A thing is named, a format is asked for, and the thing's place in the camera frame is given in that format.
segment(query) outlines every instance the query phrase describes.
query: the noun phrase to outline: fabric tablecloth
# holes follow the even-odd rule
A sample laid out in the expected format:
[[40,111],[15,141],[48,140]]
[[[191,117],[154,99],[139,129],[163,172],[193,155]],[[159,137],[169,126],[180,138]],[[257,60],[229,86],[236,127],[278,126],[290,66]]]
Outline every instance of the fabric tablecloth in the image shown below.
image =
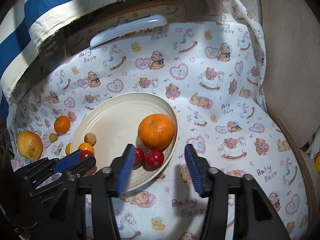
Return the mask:
[[[145,91],[174,107],[180,136],[169,164],[154,181],[112,200],[123,239],[199,238],[208,200],[193,189],[183,154],[187,143],[226,174],[251,173],[292,239],[307,229],[307,196],[297,161],[281,130],[261,109],[266,66],[262,28],[239,0],[225,2],[230,13],[224,21],[176,22],[179,15],[172,13],[166,26],[85,49],[35,84],[18,104],[10,131],[13,148],[20,131],[37,132],[45,146],[41,158],[63,158],[82,119],[111,97]],[[168,7],[162,13],[173,11],[179,9]],[[90,41],[97,28],[77,38]],[[50,144],[61,114],[70,118],[71,128]],[[12,166],[29,162],[16,154]],[[86,211],[88,239],[93,239],[90,195]],[[233,223],[230,195],[226,239],[232,239]]]

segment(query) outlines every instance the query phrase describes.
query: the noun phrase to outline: blue and white striped cloth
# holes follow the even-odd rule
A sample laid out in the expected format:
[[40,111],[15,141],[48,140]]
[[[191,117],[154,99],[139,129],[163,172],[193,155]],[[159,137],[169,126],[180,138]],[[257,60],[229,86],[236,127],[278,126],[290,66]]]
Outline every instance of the blue and white striped cloth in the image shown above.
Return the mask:
[[42,42],[79,17],[117,0],[18,0],[0,25],[0,86],[12,92]]

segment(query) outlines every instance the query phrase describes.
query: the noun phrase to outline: yellow toy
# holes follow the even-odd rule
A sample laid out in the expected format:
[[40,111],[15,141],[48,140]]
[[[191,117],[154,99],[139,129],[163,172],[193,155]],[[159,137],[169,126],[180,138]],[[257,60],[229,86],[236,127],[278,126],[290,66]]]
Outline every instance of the yellow toy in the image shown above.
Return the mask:
[[211,32],[210,31],[205,31],[204,32],[204,38],[206,40],[211,40],[212,39]]
[[77,69],[76,66],[72,67],[71,70],[72,70],[72,72],[73,72],[74,75],[79,74],[79,70]]
[[131,48],[132,48],[133,52],[138,52],[141,50],[141,47],[139,46],[139,43],[137,43],[137,42],[132,43]]
[[215,115],[210,115],[210,120],[212,122],[218,122],[218,120],[216,119],[216,116]]
[[151,219],[152,229],[153,230],[163,230],[165,225],[162,223],[162,219],[160,217],[155,217]]

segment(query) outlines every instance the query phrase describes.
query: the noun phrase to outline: screw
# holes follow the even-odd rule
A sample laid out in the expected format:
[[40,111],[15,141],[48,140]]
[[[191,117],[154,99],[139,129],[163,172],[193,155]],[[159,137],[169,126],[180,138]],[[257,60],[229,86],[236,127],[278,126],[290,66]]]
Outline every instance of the screw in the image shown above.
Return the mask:
[[110,173],[111,172],[111,168],[110,167],[104,167],[101,169],[102,173]]
[[68,180],[69,180],[69,181],[74,181],[74,180],[76,180],[76,175],[70,174],[69,177],[68,177]]
[[252,180],[253,179],[253,176],[251,174],[244,174],[243,177],[246,179],[246,180]]
[[215,167],[211,167],[211,168],[209,168],[209,172],[212,174],[217,174],[219,172],[219,170]]

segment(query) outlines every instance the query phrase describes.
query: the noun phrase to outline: red tomato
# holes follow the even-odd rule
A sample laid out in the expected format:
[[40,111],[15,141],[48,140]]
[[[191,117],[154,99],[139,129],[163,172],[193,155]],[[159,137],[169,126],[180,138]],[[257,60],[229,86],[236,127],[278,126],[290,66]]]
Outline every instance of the red tomato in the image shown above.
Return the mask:
[[80,153],[80,160],[84,159],[85,157],[87,156],[94,156],[94,153],[92,151],[89,151],[89,150],[83,150],[81,153]]

